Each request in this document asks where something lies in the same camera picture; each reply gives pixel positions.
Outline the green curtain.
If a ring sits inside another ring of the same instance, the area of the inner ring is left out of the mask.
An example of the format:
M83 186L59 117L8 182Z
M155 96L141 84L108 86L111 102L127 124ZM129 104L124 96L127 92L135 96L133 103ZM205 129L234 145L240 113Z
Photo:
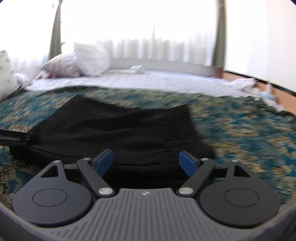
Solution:
M48 60L56 57L57 55L61 54L61 6L63 0L59 0L58 6L56 9L55 19L52 28L52 35L51 35L51 42L50 42L50 49L49 49L49 56Z
M218 0L218 15L217 15L217 33L213 52L212 65L216 68L223 69L225 62L225 48L226 48L226 10L225 1Z

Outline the floral purple pillow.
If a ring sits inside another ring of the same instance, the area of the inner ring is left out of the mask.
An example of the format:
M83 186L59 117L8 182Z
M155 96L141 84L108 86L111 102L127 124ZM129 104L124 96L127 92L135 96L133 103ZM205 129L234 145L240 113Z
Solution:
M82 75L74 54L59 54L47 61L41 69L61 78L75 78Z

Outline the small white crumpled cloth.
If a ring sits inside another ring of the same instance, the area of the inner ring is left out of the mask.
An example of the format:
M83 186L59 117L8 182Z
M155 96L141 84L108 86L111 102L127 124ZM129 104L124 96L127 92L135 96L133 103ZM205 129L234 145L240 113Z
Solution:
M144 74L145 67L143 65L134 65L130 68L131 72L134 74Z

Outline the left green curtain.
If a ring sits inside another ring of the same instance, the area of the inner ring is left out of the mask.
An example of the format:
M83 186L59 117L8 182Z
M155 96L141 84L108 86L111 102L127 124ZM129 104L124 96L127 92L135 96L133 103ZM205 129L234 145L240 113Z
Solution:
M55 19L52 28L52 35L51 35L51 42L50 42L50 49L49 49L49 56L48 60L56 57L57 55L61 54L61 6L63 0L59 0L58 6L56 9Z

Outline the white bed sheet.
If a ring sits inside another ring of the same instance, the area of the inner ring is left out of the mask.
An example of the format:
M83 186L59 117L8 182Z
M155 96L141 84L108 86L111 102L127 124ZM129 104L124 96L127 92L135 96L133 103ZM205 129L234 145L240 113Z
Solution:
M238 78L227 81L221 78L204 77L161 71L146 71L144 74L109 72L100 77L48 78L33 80L27 91L47 91L66 87L101 87L110 89L144 89L178 93L204 93L212 96L241 97L251 94L255 85L253 78Z

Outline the white pillow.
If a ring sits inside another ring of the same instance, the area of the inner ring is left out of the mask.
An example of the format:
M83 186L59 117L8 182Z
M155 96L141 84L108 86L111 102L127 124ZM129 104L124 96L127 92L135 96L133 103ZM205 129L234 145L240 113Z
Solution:
M76 63L85 76L98 77L111 64L111 58L103 47L74 43L73 48L76 55Z

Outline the white sheer curtain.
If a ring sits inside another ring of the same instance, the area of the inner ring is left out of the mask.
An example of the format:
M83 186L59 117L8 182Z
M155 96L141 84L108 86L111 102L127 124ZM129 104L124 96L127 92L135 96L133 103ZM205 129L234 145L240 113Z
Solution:
M62 41L104 47L113 59L209 66L217 12L217 1L63 1Z

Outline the white clutter pile at bedside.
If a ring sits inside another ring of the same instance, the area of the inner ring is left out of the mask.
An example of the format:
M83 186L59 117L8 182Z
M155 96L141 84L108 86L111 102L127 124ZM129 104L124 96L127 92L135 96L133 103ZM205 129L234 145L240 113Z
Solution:
M256 99L262 99L269 106L273 106L278 111L284 110L281 104L278 104L276 97L271 93L272 85L271 83L267 83L265 90L261 90L259 87L256 87L257 81L254 78L238 78L231 82L226 83L226 85L240 90L242 92L246 92Z

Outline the blue paisley bedspread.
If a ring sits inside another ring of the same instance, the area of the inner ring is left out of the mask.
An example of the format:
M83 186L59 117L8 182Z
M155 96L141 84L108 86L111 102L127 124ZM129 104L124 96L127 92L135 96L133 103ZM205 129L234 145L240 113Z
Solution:
M295 203L295 115L253 97L94 87L22 91L1 101L1 127L27 131L78 94L126 108L188 104L194 126L217 162L243 162L275 189L282 208Z

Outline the black pants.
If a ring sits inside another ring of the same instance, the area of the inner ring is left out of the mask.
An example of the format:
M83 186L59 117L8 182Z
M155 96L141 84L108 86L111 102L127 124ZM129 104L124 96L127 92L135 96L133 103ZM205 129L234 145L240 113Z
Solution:
M115 190L177 189L187 180L180 151L213 159L196 132L186 105L169 109L123 108L76 96L31 129L38 146L11 147L17 160L40 168L55 160L74 164L106 149L113 163L104 180Z

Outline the right green curtain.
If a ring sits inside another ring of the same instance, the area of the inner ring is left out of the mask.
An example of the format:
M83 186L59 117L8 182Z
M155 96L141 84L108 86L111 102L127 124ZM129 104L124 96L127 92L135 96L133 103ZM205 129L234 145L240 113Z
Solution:
M217 33L213 52L212 65L216 68L223 69L225 62L225 48L226 48L226 10L225 1L218 0L218 15L217 15Z

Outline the white floral duvet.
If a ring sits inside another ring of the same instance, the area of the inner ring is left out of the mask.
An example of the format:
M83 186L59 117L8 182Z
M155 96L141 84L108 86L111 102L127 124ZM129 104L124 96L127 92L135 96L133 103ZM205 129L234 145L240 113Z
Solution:
M8 53L1 50L0 98L5 99L15 91L32 84L31 78L22 73L15 73Z

